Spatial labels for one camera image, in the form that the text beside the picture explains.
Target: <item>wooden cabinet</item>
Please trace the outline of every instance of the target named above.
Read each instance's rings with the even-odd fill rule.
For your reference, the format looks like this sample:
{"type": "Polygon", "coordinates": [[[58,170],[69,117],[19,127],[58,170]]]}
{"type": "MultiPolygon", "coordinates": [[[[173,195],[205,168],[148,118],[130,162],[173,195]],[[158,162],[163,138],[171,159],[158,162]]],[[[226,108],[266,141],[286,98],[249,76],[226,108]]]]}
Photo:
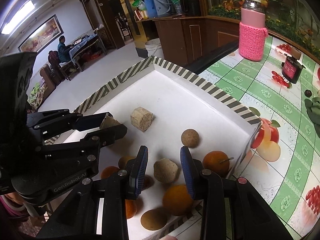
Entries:
{"type": "Polygon", "coordinates": [[[184,66],[239,38],[239,22],[220,17],[156,19],[164,59],[184,66]]]}

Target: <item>pink thermos bottle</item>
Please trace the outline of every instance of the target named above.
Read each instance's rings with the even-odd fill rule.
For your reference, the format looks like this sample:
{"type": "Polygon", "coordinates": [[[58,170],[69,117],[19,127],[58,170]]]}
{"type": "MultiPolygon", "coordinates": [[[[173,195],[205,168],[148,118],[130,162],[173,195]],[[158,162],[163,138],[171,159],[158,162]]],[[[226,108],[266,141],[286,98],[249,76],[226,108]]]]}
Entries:
{"type": "Polygon", "coordinates": [[[252,61],[260,61],[263,57],[266,15],[261,8],[261,0],[244,0],[241,9],[239,53],[252,61]]]}

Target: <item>black kettle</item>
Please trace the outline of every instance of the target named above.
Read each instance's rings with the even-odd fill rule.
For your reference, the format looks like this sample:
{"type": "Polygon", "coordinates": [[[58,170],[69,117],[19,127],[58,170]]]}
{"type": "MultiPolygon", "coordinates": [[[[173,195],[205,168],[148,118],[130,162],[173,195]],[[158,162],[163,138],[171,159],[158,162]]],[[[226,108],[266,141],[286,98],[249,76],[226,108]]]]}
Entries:
{"type": "Polygon", "coordinates": [[[181,7],[188,16],[201,16],[199,0],[181,0],[181,7]]]}

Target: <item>dark green jacket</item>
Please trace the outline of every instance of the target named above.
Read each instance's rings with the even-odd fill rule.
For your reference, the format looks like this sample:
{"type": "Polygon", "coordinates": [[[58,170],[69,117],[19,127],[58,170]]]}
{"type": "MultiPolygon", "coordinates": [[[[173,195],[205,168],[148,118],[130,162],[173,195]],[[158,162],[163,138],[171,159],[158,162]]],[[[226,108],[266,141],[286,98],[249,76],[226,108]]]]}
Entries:
{"type": "Polygon", "coordinates": [[[68,48],[67,46],[65,46],[64,43],[62,43],[62,42],[59,43],[58,56],[59,56],[61,63],[69,62],[71,60],[70,55],[69,55],[70,50],[71,50],[71,48],[68,48]]]}

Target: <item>pink knitted bottle cover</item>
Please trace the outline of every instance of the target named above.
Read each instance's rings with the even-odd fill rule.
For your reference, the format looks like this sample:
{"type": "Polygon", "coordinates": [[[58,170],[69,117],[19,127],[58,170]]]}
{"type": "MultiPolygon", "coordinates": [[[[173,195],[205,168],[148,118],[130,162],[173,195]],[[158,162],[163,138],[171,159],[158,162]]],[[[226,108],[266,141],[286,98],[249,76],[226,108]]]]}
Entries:
{"type": "Polygon", "coordinates": [[[263,56],[266,28],[255,28],[240,22],[239,53],[252,61],[260,61],[263,56]]]}

